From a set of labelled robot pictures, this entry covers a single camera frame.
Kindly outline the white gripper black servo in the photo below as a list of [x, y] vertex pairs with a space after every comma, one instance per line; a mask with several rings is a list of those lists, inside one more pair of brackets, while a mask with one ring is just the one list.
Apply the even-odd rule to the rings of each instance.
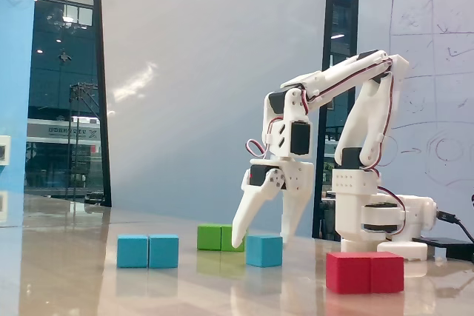
[[287, 244], [294, 236], [311, 198], [314, 165], [289, 158], [252, 159], [250, 164], [243, 177], [243, 196], [232, 222], [232, 247], [236, 249], [241, 245], [260, 208], [266, 201], [274, 199], [281, 189], [285, 190], [282, 199], [281, 237], [283, 244]]

